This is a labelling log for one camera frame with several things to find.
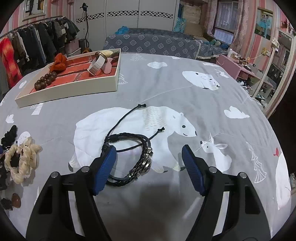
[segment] patterned sofa cover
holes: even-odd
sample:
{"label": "patterned sofa cover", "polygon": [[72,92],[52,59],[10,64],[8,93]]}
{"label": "patterned sofa cover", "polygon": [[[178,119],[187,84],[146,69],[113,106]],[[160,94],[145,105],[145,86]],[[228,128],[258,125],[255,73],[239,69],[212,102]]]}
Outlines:
{"label": "patterned sofa cover", "polygon": [[130,28],[126,34],[155,34],[155,35],[172,36],[176,38],[193,40],[192,35],[188,35],[180,32],[172,32],[168,30],[154,29],[154,28]]}
{"label": "patterned sofa cover", "polygon": [[123,52],[129,53],[150,53],[191,59],[209,59],[227,53],[200,40],[152,34],[110,35],[106,38],[104,50],[114,48],[121,48]]}

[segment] pink curtain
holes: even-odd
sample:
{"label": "pink curtain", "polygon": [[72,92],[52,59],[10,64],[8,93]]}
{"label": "pink curtain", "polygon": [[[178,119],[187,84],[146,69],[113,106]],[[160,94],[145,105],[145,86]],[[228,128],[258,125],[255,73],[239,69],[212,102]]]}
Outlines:
{"label": "pink curtain", "polygon": [[230,45],[230,48],[237,53],[239,53],[242,48],[247,32],[249,3],[250,0],[239,0],[237,27],[235,28],[232,44]]}
{"label": "pink curtain", "polygon": [[217,12],[217,0],[209,0],[207,4],[207,16],[205,19],[205,31],[208,35],[213,36],[212,29]]}

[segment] red bird print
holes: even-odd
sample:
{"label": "red bird print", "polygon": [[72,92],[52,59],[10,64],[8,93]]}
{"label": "red bird print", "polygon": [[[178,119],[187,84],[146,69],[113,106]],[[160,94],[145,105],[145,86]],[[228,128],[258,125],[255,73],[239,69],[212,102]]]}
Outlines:
{"label": "red bird print", "polygon": [[279,157],[279,150],[278,150],[278,148],[276,148],[276,153],[274,154],[274,156]]}

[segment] pink striped wallpaper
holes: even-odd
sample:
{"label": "pink striped wallpaper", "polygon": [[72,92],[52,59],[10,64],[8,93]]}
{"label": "pink striped wallpaper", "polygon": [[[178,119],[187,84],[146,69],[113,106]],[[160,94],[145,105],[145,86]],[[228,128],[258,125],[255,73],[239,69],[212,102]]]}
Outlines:
{"label": "pink striped wallpaper", "polygon": [[18,26],[30,23],[32,21],[63,15],[74,21],[74,5],[68,4],[68,0],[58,0],[57,2],[51,3],[51,0],[47,0],[47,12],[46,15],[37,18],[31,18],[23,21],[23,11],[25,7],[25,1],[23,1],[18,8],[14,11],[9,21],[6,23],[4,29],[0,35],[7,33],[8,31],[17,28]]}
{"label": "pink striped wallpaper", "polygon": [[[285,14],[273,0],[250,0],[247,34],[240,52],[240,54],[245,58],[255,58],[256,56],[259,56],[264,47],[266,47],[268,50],[271,50],[271,40],[265,39],[255,34],[258,7],[273,11],[271,40],[275,37],[276,29],[281,27],[281,22],[286,20]],[[260,56],[254,60],[251,60],[251,62],[256,64],[258,69],[264,71],[267,66],[268,59],[269,57],[267,56]]]}

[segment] wardrobe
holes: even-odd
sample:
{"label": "wardrobe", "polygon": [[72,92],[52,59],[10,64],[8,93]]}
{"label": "wardrobe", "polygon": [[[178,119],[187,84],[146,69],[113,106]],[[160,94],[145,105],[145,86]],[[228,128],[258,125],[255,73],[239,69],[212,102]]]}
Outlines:
{"label": "wardrobe", "polygon": [[89,32],[87,40],[93,51],[104,47],[107,36],[122,26],[156,28],[172,31],[177,22],[180,0],[75,0],[74,20],[84,39],[87,23],[82,4],[88,5]]}

